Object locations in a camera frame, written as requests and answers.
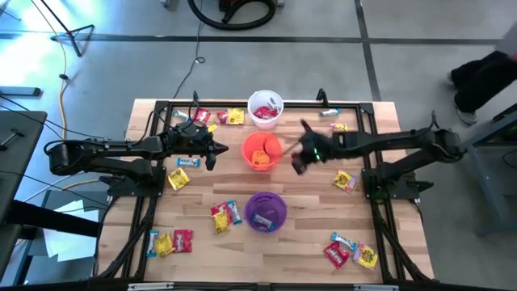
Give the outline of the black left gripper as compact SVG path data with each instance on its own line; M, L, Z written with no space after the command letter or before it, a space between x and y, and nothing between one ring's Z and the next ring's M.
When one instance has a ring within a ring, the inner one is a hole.
M161 133L161 158L174 154L206 157L205 166L212 171L216 164L216 156L229 150L229 147L213 140L213 134L206 125L183 122L170 127Z

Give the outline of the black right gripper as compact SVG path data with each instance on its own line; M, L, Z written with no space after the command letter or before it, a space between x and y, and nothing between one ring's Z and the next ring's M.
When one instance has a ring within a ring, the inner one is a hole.
M301 137L302 151L291 154L291 164L298 175L304 174L310 163L327 162L335 159L333 140L314 132L304 119L301 119L301 125L305 131Z

